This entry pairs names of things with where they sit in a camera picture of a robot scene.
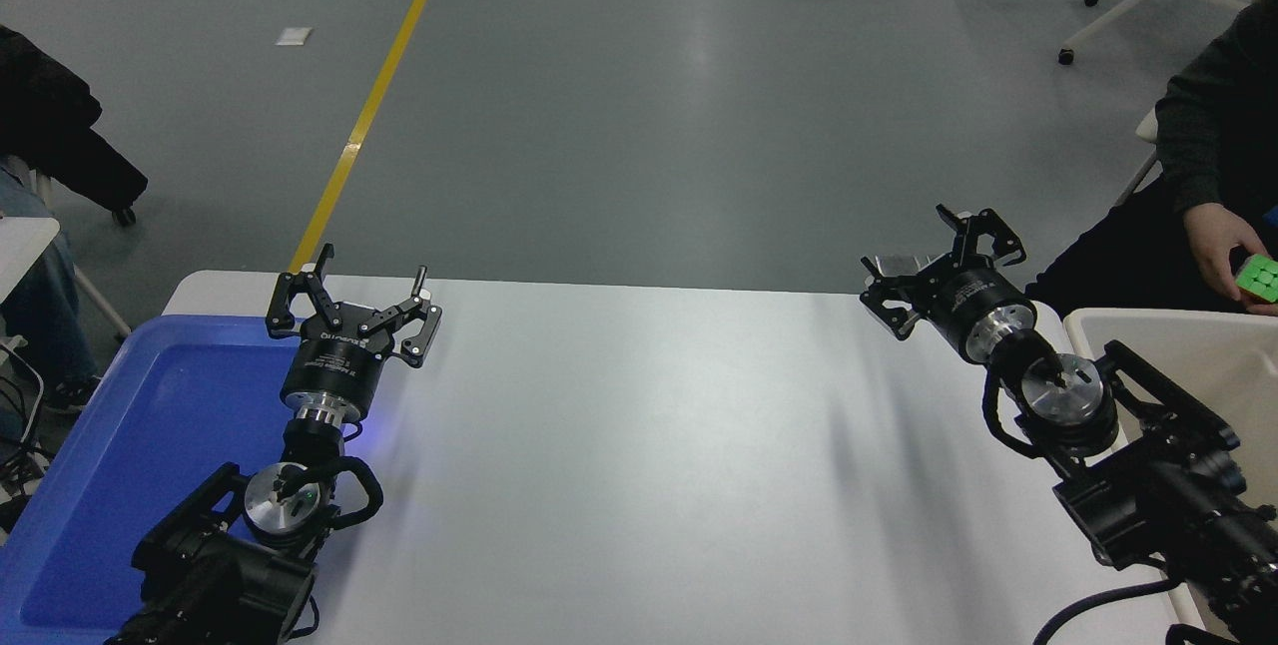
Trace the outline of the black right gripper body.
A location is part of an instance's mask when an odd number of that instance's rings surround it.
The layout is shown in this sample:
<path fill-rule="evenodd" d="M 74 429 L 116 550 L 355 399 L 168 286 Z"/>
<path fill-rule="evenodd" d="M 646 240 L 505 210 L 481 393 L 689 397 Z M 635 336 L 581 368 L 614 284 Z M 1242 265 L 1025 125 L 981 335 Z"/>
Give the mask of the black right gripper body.
<path fill-rule="evenodd" d="M 990 355 L 1013 332 L 1034 330 L 1033 303 L 987 266 L 935 261 L 923 269 L 919 314 L 958 355 Z"/>

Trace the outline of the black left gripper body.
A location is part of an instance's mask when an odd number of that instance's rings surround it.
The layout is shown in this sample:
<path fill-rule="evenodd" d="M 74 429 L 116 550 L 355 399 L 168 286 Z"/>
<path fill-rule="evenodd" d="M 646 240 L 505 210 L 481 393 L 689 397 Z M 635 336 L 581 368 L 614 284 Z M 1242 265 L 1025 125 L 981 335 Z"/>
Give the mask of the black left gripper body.
<path fill-rule="evenodd" d="M 392 347 L 391 335 L 360 335 L 360 323 L 374 315 L 369 307 L 339 304 L 341 324 L 328 330 L 325 315 L 302 322 L 302 344 L 280 390 L 282 404 L 302 411 L 316 404 L 337 404 L 345 418 L 366 418 L 380 382 L 383 361 Z"/>

